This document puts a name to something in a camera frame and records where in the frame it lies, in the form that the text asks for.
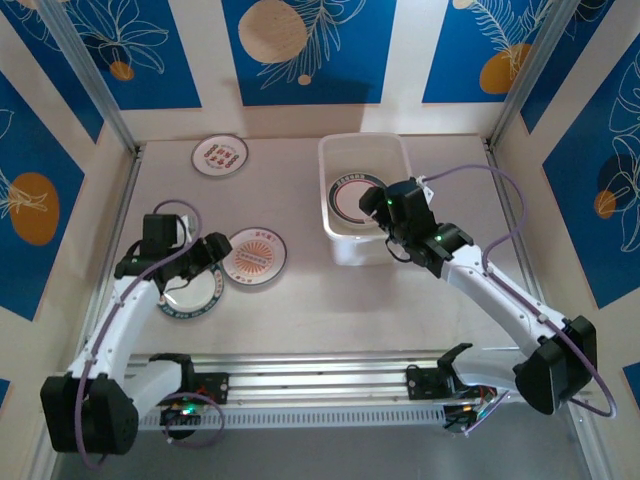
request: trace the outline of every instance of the plastic container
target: plastic container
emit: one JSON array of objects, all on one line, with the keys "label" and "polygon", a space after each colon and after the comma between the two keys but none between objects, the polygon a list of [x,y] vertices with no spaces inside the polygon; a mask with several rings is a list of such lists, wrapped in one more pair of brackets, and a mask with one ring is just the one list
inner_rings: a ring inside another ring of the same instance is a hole
[{"label": "plastic container", "polygon": [[407,151],[392,133],[329,135],[318,145],[322,223],[331,241],[333,261],[338,265],[380,265],[393,262],[384,244],[387,236],[376,225],[351,228],[329,209],[329,188],[343,175],[364,172],[386,185],[407,180],[411,167]]}]

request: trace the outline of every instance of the white table surface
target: white table surface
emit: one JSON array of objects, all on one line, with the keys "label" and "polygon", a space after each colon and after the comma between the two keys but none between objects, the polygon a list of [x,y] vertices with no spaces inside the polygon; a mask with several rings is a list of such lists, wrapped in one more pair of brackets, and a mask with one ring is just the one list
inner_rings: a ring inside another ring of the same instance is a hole
[{"label": "white table surface", "polygon": [[[404,140],[414,175],[487,162],[478,137]],[[116,258],[140,238],[145,213],[163,200],[181,198],[200,209],[206,233],[230,236],[252,226],[276,231],[287,244],[288,263],[277,281],[260,291],[247,292],[227,281],[219,303],[199,318],[176,320],[158,309],[136,353],[441,350],[463,341],[513,345],[479,307],[427,270],[333,263],[320,214],[318,139],[248,140],[247,165],[226,179],[206,177],[192,167],[196,143],[147,144]],[[489,173],[462,172],[431,186],[436,219],[457,224],[480,246],[507,231]],[[185,210],[167,207],[166,212]],[[523,283],[510,242],[498,247],[492,260]]]}]

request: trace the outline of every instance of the round plate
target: round plate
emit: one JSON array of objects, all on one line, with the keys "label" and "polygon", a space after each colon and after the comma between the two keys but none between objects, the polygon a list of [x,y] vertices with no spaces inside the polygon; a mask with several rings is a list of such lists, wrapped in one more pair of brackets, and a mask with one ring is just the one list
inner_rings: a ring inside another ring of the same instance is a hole
[{"label": "round plate", "polygon": [[167,282],[164,295],[158,306],[173,318],[188,319],[199,317],[211,310],[224,291],[224,278],[218,265],[205,270],[191,280],[187,287],[186,280],[179,277]]},{"label": "round plate", "polygon": [[196,145],[191,153],[191,162],[205,175],[224,177],[240,170],[248,157],[247,144],[241,138],[214,135]]},{"label": "round plate", "polygon": [[368,173],[349,173],[343,175],[329,189],[329,207],[340,220],[350,226],[363,227],[375,225],[375,221],[360,210],[360,198],[371,187],[384,187],[378,177]]},{"label": "round plate", "polygon": [[222,261],[222,268],[241,285],[264,285],[280,274],[287,261],[282,238],[266,228],[241,230],[229,241],[233,251]]}]

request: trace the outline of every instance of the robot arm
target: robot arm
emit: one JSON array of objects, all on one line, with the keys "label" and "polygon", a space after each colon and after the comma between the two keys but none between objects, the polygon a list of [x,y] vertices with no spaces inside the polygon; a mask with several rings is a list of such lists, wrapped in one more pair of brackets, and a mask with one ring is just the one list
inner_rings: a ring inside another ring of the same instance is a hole
[{"label": "robot arm", "polygon": [[514,339],[519,351],[478,350],[461,344],[438,363],[446,394],[474,385],[518,391],[536,410],[554,413],[592,376],[582,362],[542,320],[561,329],[596,365],[596,335],[584,317],[569,321],[539,303],[495,265],[483,265],[482,250],[453,224],[435,221],[433,192],[411,179],[387,188],[372,187],[360,208],[376,220],[389,241],[410,261],[427,268],[470,297]]},{"label": "robot arm", "polygon": [[[126,453],[135,440],[139,418],[167,395],[195,390],[195,373],[188,355],[155,355],[143,371],[131,379],[125,379],[125,369],[167,282],[177,276],[190,281],[222,260],[231,251],[227,238],[213,233],[197,239],[187,252],[139,281],[126,302],[122,303],[119,297],[149,266],[178,252],[182,248],[177,246],[180,243],[190,243],[189,232],[187,217],[145,216],[142,240],[136,242],[116,266],[114,294],[93,335],[67,373],[47,378],[40,391],[51,443],[56,451],[78,451],[75,436],[78,426],[73,412],[87,360],[92,360],[93,365],[83,392],[81,428],[88,453]],[[102,327],[117,303],[120,309],[101,338]]]}]

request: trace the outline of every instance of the gray floor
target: gray floor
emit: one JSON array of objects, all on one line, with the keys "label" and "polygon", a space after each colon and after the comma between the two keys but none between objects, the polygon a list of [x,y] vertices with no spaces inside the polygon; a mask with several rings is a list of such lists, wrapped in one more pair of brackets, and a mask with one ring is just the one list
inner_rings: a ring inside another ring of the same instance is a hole
[{"label": "gray floor", "polygon": [[504,405],[468,439],[439,427],[245,430],[192,451],[145,432],[98,473],[87,471],[78,455],[61,455],[53,479],[588,479],[563,410],[546,417],[525,405]]}]

